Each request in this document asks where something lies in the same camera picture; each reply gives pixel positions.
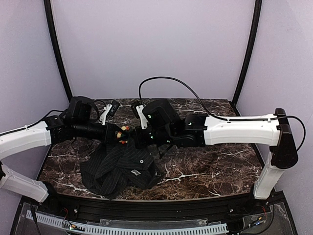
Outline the black pinstriped shirt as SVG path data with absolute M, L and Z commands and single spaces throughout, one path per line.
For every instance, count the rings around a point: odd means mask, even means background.
M 132 139 L 126 144 L 101 143 L 80 163 L 82 184 L 94 194 L 115 199 L 126 188 L 150 189 L 162 175 L 147 148 L 137 149 Z

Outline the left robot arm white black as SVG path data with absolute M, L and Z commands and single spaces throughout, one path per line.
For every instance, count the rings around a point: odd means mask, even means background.
M 107 116 L 114 116 L 120 104 L 114 100 L 100 112 L 96 100 L 75 96 L 69 106 L 58 115 L 48 113 L 31 125 L 1 133 L 0 158 L 32 148 L 54 145 L 75 137 L 112 143 L 117 140 L 120 128 L 106 123 Z M 39 203 L 54 194 L 48 183 L 33 180 L 19 174 L 8 166 L 0 165 L 0 187 L 31 198 Z

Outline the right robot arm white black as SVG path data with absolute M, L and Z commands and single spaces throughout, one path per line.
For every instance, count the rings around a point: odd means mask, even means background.
M 149 145 L 203 147 L 223 143 L 269 146 L 267 162 L 253 186 L 253 198 L 266 200 L 285 170 L 298 162 L 297 147 L 284 109 L 256 117 L 190 114 L 180 118 L 167 99 L 131 105 L 140 126 L 132 131 L 137 148 Z

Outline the left black frame post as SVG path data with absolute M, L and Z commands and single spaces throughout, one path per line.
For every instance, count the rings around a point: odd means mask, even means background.
M 52 12 L 52 2 L 50 0 L 44 0 L 43 2 L 44 2 L 44 8 L 45 8 L 46 22 L 48 26 L 48 31 L 50 35 L 50 40 L 51 40 L 55 60 L 57 63 L 57 68 L 59 71 L 59 75 L 61 78 L 64 91 L 66 93 L 67 99 L 68 101 L 70 101 L 73 97 L 73 94 L 69 85 L 69 81 L 67 78 L 65 66 L 63 63 L 63 59 L 62 59 L 62 55 L 61 55 L 61 51 L 60 51 L 60 47 L 58 43 L 58 37 L 57 37 L 57 32 L 56 32 L 56 27 L 55 27 L 54 18 L 53 18 L 53 12 Z

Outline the flower brooch green orange yellow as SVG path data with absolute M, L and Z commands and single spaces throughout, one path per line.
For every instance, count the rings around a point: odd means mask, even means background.
M 127 137 L 127 132 L 130 131 L 130 127 L 129 126 L 122 126 L 121 127 L 121 130 L 122 131 L 119 131 L 117 134 L 116 134 L 116 138 L 119 140 L 119 142 L 121 144 L 127 144 L 128 143 L 128 137 Z

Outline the black frame post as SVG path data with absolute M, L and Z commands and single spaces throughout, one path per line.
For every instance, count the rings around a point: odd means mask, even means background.
M 241 92 L 245 83 L 246 74 L 249 68 L 249 64 L 250 64 L 250 60 L 251 60 L 251 56 L 252 56 L 252 52 L 253 52 L 256 36 L 257 36 L 258 24 L 259 24 L 259 20 L 261 16 L 261 9 L 262 9 L 262 0 L 255 0 L 246 52 L 245 52 L 242 68 L 240 71 L 240 75 L 238 78 L 238 82 L 236 85 L 236 89 L 232 98 L 232 103 L 234 106 L 237 106 L 238 104 L 239 97 L 241 95 Z
M 44 2 L 44 8 L 45 8 L 46 22 L 48 26 L 48 31 L 50 35 L 50 40 L 51 40 L 55 60 L 57 63 L 57 68 L 59 71 L 59 75 L 61 78 L 64 91 L 66 93 L 67 99 L 68 101 L 70 101 L 73 97 L 73 94 L 69 85 L 69 81 L 67 78 L 65 66 L 63 63 L 63 59 L 62 59 L 62 55 L 61 55 L 61 51 L 60 51 L 60 47 L 58 43 L 58 37 L 57 37 L 57 32 L 56 32 L 56 27 L 55 27 L 54 18 L 53 18 L 53 12 L 52 12 L 52 2 L 50 0 L 44 0 L 43 2 Z

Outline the right black frame post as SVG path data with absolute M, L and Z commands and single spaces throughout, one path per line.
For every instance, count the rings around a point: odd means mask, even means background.
M 262 9 L 262 0 L 255 0 L 246 52 L 245 52 L 242 68 L 240 71 L 240 75 L 238 78 L 238 82 L 236 85 L 236 89 L 232 98 L 232 103 L 234 106 L 237 106 L 238 104 L 239 97 L 241 95 L 241 92 L 245 83 L 246 74 L 249 68 L 249 64 L 250 64 L 250 60 L 251 60 L 251 56 L 252 56 L 252 52 L 253 52 L 256 36 L 257 36 L 258 24 L 259 24 L 259 20 L 261 16 L 261 9 Z

